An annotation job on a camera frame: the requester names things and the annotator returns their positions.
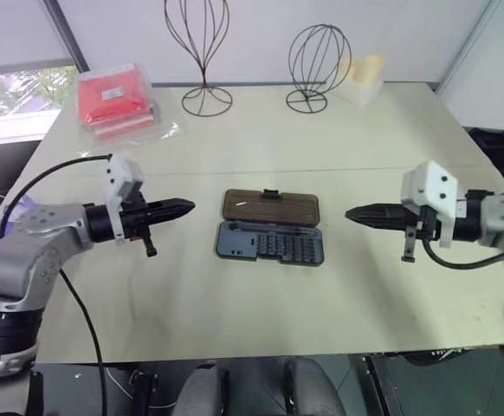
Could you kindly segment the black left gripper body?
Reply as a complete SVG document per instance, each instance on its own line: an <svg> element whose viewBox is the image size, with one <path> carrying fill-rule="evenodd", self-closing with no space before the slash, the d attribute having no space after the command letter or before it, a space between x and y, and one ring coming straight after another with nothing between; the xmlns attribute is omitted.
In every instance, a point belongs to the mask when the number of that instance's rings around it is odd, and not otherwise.
<svg viewBox="0 0 504 416"><path fill-rule="evenodd" d="M155 257L158 252L153 245L147 214L149 206L141 191L136 191L126 202L122 203L120 213L125 239L141 240L148 257Z"/></svg>

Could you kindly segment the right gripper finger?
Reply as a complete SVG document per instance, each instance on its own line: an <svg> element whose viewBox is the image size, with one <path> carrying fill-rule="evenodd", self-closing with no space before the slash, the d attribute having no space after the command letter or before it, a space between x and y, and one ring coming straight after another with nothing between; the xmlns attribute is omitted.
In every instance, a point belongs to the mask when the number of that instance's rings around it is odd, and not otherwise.
<svg viewBox="0 0 504 416"><path fill-rule="evenodd" d="M348 219L357 224L380 230L404 231L407 227L406 221L403 217L348 217Z"/></svg>
<svg viewBox="0 0 504 416"><path fill-rule="evenodd" d="M406 209L401 204L370 204L346 211L347 218L401 218Z"/></svg>

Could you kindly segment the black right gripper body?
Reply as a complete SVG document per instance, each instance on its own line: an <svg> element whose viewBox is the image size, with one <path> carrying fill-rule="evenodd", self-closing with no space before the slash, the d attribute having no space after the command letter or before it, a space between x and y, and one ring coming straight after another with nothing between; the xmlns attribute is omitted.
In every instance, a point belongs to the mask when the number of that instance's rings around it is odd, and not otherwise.
<svg viewBox="0 0 504 416"><path fill-rule="evenodd" d="M404 252L401 260L406 263L414 263L414 251L416 241L435 241L441 234L441 222L436 217L433 208L424 205L419 213L407 208L404 209Z"/></svg>

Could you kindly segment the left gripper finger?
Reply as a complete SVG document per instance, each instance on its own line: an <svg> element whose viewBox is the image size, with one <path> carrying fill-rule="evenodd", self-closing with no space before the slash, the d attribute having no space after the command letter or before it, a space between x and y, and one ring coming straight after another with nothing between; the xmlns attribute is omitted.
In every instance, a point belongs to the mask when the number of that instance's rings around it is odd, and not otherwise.
<svg viewBox="0 0 504 416"><path fill-rule="evenodd" d="M150 211L192 211L195 203L184 198L168 198L148 204Z"/></svg>
<svg viewBox="0 0 504 416"><path fill-rule="evenodd" d="M147 213L146 222L148 224L161 224L169 222L187 215L189 211L175 210L175 211L149 211Z"/></svg>

